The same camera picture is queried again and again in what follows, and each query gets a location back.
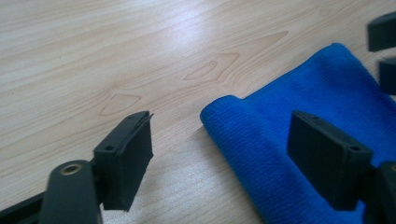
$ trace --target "wood grain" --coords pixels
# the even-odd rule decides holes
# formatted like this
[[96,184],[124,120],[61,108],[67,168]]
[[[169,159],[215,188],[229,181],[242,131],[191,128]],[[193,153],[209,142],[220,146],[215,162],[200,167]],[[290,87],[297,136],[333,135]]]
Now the wood grain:
[[332,42],[375,74],[389,51],[367,52],[365,24],[394,10],[387,0],[1,1],[0,209],[149,110],[155,157],[131,211],[105,222],[262,223],[199,113]]

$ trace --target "black plastic bracket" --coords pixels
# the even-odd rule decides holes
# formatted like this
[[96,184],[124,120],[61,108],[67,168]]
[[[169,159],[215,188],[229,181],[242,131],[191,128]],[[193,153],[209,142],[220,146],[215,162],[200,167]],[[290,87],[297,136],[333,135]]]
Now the black plastic bracket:
[[0,212],[0,223],[102,223],[106,210],[129,210],[153,157],[148,111],[125,118],[89,161],[55,168],[47,191]]
[[371,165],[373,151],[318,116],[291,115],[288,155],[334,210],[366,204],[366,224],[396,223],[396,162]]

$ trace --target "light wood surface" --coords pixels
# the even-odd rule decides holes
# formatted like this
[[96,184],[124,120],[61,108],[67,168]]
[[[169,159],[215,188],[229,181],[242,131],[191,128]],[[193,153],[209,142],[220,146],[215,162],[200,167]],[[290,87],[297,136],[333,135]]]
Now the light wood surface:
[[131,211],[105,211],[105,223],[262,223],[201,110],[332,42],[375,74],[389,51],[367,52],[365,24],[394,10],[388,0],[1,1],[0,209],[149,110],[155,156]]

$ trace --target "black plastic jaw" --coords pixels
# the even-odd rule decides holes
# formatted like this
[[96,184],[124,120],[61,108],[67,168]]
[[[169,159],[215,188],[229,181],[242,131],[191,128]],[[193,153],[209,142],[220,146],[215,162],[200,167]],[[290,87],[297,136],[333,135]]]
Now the black plastic jaw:
[[[381,16],[367,25],[369,51],[396,47],[396,12]],[[379,61],[379,86],[387,94],[396,94],[396,57]]]
[[125,118],[93,151],[106,210],[128,211],[153,157],[148,111]]
[[396,162],[371,165],[373,151],[324,119],[293,111],[288,154],[335,210],[366,205],[366,224],[396,223]]

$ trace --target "blue towel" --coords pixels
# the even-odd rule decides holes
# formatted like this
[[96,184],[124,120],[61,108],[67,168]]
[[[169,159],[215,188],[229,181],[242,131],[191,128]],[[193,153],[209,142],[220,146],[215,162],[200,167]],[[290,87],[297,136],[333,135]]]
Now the blue towel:
[[396,161],[396,104],[341,44],[245,99],[228,95],[208,105],[201,121],[266,223],[361,223],[363,204],[335,212],[287,156],[292,110],[318,115],[375,153]]

